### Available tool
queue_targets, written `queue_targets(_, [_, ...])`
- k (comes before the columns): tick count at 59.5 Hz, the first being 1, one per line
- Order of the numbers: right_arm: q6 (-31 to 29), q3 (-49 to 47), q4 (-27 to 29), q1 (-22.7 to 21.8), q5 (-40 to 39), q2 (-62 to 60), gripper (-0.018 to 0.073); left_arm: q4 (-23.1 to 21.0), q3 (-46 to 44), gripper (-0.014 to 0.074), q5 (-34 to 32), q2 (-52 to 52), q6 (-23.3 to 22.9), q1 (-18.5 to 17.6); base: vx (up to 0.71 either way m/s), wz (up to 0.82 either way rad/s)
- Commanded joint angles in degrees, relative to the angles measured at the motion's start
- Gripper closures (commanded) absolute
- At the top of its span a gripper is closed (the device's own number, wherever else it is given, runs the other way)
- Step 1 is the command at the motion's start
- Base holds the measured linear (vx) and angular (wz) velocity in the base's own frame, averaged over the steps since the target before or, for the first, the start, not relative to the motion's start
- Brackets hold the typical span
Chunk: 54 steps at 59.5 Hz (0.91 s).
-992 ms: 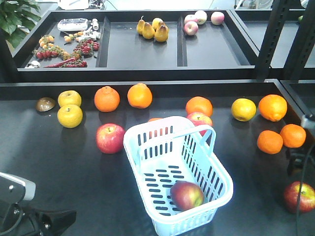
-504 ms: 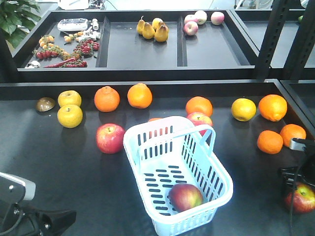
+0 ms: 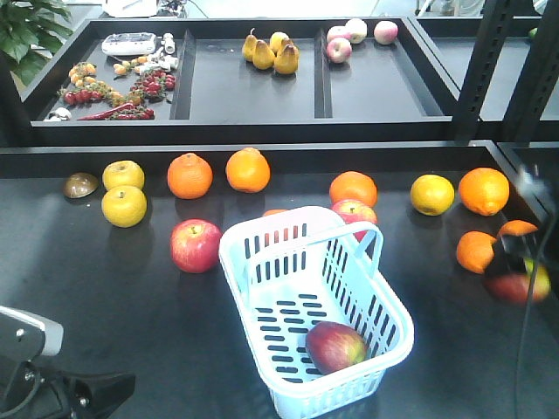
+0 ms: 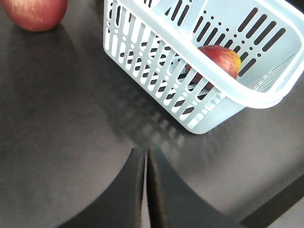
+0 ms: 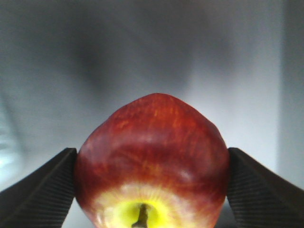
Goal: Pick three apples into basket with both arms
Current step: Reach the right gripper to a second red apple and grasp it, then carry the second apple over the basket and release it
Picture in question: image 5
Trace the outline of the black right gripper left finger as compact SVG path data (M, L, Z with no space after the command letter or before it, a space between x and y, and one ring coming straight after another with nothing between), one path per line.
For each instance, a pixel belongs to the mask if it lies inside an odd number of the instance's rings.
M2 228L60 228L75 197L76 149L66 148L0 193Z

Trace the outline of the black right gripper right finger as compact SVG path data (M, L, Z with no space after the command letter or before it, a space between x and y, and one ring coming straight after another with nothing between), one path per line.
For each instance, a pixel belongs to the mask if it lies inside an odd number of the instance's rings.
M229 148L228 202L239 228L302 228L304 191L238 148Z

